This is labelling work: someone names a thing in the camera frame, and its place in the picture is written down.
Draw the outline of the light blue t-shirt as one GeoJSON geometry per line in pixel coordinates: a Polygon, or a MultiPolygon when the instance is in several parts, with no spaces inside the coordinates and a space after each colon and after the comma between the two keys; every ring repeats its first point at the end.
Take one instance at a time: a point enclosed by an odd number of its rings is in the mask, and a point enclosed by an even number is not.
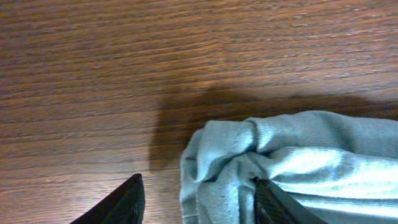
{"type": "Polygon", "coordinates": [[[397,222],[397,122],[306,111],[209,121],[181,158],[184,223],[254,223],[255,179],[327,223],[397,222]]]}

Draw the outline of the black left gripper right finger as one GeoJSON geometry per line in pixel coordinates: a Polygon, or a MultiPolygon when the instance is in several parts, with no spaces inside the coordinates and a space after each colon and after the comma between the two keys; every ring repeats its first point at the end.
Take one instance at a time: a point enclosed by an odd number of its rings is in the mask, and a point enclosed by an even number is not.
{"type": "Polygon", "coordinates": [[[283,191],[273,181],[255,178],[254,210],[257,224],[327,224],[283,191]]]}

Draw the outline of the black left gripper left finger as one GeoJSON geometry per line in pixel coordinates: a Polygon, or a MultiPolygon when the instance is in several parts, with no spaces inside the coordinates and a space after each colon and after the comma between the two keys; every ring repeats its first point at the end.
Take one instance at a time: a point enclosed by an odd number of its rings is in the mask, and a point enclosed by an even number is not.
{"type": "Polygon", "coordinates": [[[142,224],[145,192],[141,174],[134,174],[71,224],[142,224]]]}

